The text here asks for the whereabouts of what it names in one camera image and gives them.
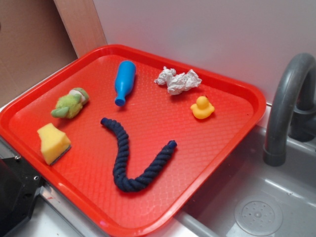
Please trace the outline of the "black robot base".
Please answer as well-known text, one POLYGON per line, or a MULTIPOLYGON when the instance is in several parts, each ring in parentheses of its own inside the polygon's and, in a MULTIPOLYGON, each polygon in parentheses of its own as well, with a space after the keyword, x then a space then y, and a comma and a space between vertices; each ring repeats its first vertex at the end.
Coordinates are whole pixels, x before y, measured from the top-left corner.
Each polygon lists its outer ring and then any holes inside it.
POLYGON ((21 156, 0 160, 0 235, 6 237, 30 221, 41 175, 21 156))

